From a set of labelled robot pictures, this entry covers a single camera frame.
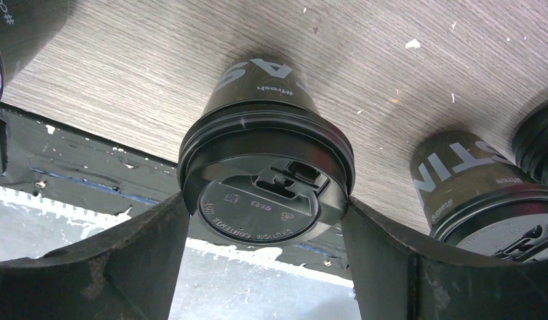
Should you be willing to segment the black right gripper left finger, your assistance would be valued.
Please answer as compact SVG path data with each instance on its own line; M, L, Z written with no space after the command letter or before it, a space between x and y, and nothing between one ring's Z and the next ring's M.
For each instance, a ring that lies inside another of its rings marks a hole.
M189 228L178 193L42 257L0 262L0 319L167 319Z

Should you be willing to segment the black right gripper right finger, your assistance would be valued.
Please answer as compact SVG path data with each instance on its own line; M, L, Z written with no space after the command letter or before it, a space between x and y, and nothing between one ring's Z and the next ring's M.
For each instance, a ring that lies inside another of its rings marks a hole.
M465 251L356 198L341 228L363 319L548 319L548 261Z

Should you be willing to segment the black plastic cup lid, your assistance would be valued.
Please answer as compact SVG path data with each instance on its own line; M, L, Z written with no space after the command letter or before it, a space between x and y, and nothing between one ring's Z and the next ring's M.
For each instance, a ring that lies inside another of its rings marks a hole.
M430 236L502 260L548 260L548 186L514 185L476 196L438 219Z

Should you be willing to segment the stack of black lids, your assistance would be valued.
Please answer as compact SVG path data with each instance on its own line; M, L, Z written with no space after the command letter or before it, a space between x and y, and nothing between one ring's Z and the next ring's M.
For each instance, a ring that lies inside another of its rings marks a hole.
M548 100L524 118L511 146L517 166L536 182L548 185Z

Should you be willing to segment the cup of white paper straws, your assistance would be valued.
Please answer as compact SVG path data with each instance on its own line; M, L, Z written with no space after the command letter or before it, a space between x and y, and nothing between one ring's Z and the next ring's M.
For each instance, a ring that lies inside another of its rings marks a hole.
M0 0L0 100L8 84L60 32L66 0Z

